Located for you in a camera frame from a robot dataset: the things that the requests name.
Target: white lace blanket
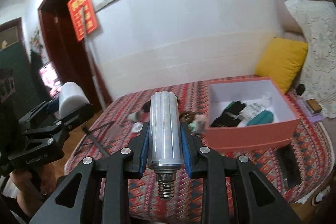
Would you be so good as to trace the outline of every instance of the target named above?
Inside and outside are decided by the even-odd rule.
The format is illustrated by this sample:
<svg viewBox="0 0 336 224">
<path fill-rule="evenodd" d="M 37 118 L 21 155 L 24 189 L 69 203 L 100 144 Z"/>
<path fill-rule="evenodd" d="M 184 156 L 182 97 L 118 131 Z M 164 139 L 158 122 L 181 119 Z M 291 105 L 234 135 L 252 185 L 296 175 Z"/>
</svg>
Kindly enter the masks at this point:
<svg viewBox="0 0 336 224">
<path fill-rule="evenodd" d="M 309 44 L 300 83 L 303 96 L 314 98 L 323 114 L 336 117 L 336 8 L 332 2 L 288 0 L 288 11 L 303 30 Z"/>
</svg>

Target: orange box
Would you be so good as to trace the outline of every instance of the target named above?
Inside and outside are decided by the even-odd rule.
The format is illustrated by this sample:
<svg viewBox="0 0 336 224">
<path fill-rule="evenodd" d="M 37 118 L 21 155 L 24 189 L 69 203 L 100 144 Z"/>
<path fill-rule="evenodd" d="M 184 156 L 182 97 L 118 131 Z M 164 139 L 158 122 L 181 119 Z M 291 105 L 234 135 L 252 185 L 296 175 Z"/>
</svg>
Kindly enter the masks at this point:
<svg viewBox="0 0 336 224">
<path fill-rule="evenodd" d="M 251 151 L 283 146 L 290 143 L 299 115 L 289 100 L 269 77 L 212 81 L 208 84 L 209 116 L 206 124 L 208 146 L 220 153 Z M 221 115 L 232 101 L 247 105 L 260 102 L 262 96 L 271 94 L 270 107 L 274 121 L 255 126 L 211 128 L 209 125 Z"/>
</svg>

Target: bed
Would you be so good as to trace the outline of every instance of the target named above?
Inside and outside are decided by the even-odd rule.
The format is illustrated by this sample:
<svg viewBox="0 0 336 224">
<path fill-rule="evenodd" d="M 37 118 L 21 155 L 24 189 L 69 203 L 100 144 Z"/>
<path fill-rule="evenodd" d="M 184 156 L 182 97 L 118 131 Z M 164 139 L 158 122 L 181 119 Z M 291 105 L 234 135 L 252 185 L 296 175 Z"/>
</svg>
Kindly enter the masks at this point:
<svg viewBox="0 0 336 224">
<path fill-rule="evenodd" d="M 233 78 L 252 78 L 255 75 L 239 76 Z M 139 111 L 142 105 L 150 100 L 156 91 L 167 90 L 174 92 L 179 98 L 179 111 L 190 110 L 199 114 L 208 113 L 207 82 L 199 81 L 182 85 L 166 86 L 125 95 L 114 101 L 92 128 L 96 128 L 108 121 L 115 121 L 122 128 L 122 134 L 112 140 L 107 136 L 107 128 L 94 133 L 110 154 L 127 146 L 129 140 L 137 133 L 131 132 L 133 122 L 127 119 L 130 113 Z M 275 149 L 255 150 L 247 153 L 229 153 L 226 156 L 248 156 L 256 166 L 266 175 L 268 180 L 278 189 L 288 202 L 295 202 L 312 192 L 330 174 L 334 165 L 333 148 L 327 132 L 322 123 L 311 125 L 296 104 L 296 92 L 290 89 L 286 95 L 300 115 L 300 124 L 293 134 L 291 146 L 296 156 L 300 170 L 301 183 L 292 189 L 286 190 L 283 177 L 275 157 Z M 207 144 L 206 136 L 202 138 Z M 65 174 L 86 156 L 99 159 L 102 154 L 97 147 L 84 137 L 71 155 L 65 166 Z M 232 193 L 229 181 L 226 182 L 230 210 L 232 212 Z M 174 221 L 199 222 L 202 205 L 202 180 L 190 180 L 185 170 L 179 170 L 175 182 L 175 197 L 164 202 L 158 197 L 157 183 L 154 172 L 147 169 L 141 180 L 129 180 L 129 202 L 131 216 L 155 222 L 171 223 Z"/>
</svg>

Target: black robotic mount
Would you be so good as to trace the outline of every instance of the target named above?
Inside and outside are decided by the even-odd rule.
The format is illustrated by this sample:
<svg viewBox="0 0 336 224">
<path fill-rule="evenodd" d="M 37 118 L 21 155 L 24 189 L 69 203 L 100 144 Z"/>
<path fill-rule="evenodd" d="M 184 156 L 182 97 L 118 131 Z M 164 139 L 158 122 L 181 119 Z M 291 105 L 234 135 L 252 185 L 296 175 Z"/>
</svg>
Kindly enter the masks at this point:
<svg viewBox="0 0 336 224">
<path fill-rule="evenodd" d="M 63 158 L 63 145 L 69 132 L 93 117 L 87 103 L 52 126 L 40 128 L 47 117 L 59 109 L 58 98 L 43 102 L 19 121 L 5 121 L 9 127 L 0 136 L 0 174 L 7 176 L 15 169 L 31 169 Z"/>
<path fill-rule="evenodd" d="M 140 135 L 110 157 L 101 160 L 84 158 L 46 200 L 30 224 L 129 224 L 128 179 L 142 177 L 147 163 L 148 139 L 149 123 L 144 123 Z M 203 146 L 199 137 L 190 135 L 185 123 L 181 124 L 181 142 L 184 165 L 190 178 L 203 178 L 201 223 L 301 223 L 248 157 L 221 156 Z M 227 176 L 231 180 L 233 218 L 228 209 Z M 100 210 L 103 178 L 106 178 L 105 193 Z M 15 219 L 10 220 L 7 223 L 17 223 Z"/>
</svg>

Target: red banner with text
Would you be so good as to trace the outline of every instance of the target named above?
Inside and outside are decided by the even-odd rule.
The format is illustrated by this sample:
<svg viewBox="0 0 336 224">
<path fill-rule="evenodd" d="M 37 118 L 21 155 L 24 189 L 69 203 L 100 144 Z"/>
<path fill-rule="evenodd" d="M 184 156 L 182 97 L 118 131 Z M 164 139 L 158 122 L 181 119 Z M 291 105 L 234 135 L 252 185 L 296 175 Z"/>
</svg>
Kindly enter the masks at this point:
<svg viewBox="0 0 336 224">
<path fill-rule="evenodd" d="M 91 0 L 70 0 L 68 2 L 68 8 L 78 41 L 84 38 L 81 14 L 82 7 L 84 7 L 86 33 L 90 33 L 98 27 Z"/>
</svg>

